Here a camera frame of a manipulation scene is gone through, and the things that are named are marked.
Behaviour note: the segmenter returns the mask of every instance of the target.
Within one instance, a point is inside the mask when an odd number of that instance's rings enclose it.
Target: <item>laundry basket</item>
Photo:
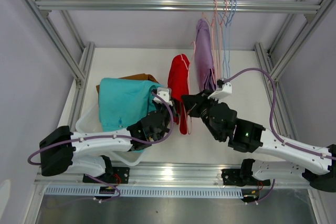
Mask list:
[[[76,130],[80,133],[96,133],[103,132],[101,123],[99,122],[99,106],[94,104],[86,111],[76,123]],[[139,152],[109,152],[111,160],[120,160],[128,166],[135,166],[143,160],[144,154],[148,148]]]

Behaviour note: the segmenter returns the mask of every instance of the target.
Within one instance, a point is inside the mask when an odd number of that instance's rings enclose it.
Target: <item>vertical metal post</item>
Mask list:
[[[93,59],[93,53],[94,53],[95,45],[93,42],[89,42],[87,47],[84,49],[82,60],[80,64],[80,68],[84,73],[86,74],[86,78],[81,84],[78,84],[75,91],[75,96],[73,98],[71,111],[70,111],[70,117],[68,121],[68,125],[70,126],[71,131],[76,130],[76,122],[79,119],[83,101],[84,101],[84,95],[89,79],[92,59]]]
[[[317,11],[315,17],[311,22],[307,22],[301,33],[298,35],[293,44],[289,47],[287,52],[275,64],[272,72],[270,73],[273,80],[279,80],[285,69],[288,67],[294,57],[298,54],[302,46],[308,41],[310,36],[321,24],[323,19],[327,16],[331,8],[334,6],[335,0],[322,0],[321,8]]]
[[[74,25],[74,21],[71,19],[69,13],[66,10],[60,10],[60,14],[64,20],[64,22],[66,23],[69,31],[71,32],[73,38],[75,39],[78,47],[80,48],[80,50],[83,52],[84,50],[84,43],[79,35],[79,32],[77,31],[75,25]]]
[[[254,49],[260,68],[266,72],[270,72],[273,67],[272,62],[270,61],[270,58],[268,57],[262,43],[256,43]],[[263,80],[267,93],[268,102],[271,105],[273,99],[272,87],[268,79],[264,75]],[[292,120],[290,117],[290,113],[287,110],[287,103],[282,93],[281,85],[279,82],[277,82],[276,86],[277,86],[277,103],[274,111],[275,126],[279,134],[292,139],[296,139],[296,133],[294,128],[292,127]]]
[[[274,39],[270,49],[269,49],[269,54],[270,56],[273,54],[273,52],[275,51],[275,49],[277,48],[278,44],[281,42],[281,40],[283,39],[285,33],[288,31],[290,25],[293,23],[295,18],[295,14],[288,14],[280,31],[278,32],[277,37]]]
[[[68,64],[72,75],[79,80],[84,80],[85,75],[83,71],[79,69],[78,64],[74,60],[74,58],[70,55],[68,49],[66,48],[63,40],[58,35],[57,31],[54,29],[53,25],[50,23],[48,19],[46,19],[39,8],[37,7],[36,0],[24,0],[26,5],[28,6],[29,10],[33,14],[33,16],[36,18],[38,23],[41,25],[45,33],[47,34],[48,38],[51,40],[53,45],[56,47],[56,49],[59,51],[59,53],[62,55],[66,63]]]

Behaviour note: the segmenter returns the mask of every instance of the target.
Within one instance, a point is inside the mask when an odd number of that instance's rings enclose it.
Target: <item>teal shirt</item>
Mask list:
[[[102,79],[99,88],[99,120],[103,131],[128,127],[156,110],[151,92],[161,86],[152,81]]]

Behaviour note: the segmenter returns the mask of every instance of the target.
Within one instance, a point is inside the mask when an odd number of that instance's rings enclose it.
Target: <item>red garment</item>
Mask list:
[[[175,99],[176,111],[181,117],[180,132],[182,134],[187,134],[187,116],[185,114],[184,105],[181,96],[184,94],[189,94],[188,88],[188,67],[189,67],[188,57],[184,54],[177,55],[172,61],[172,66],[170,67],[168,76],[168,88],[172,89],[172,98]],[[174,118],[174,122],[179,124],[179,118]]]

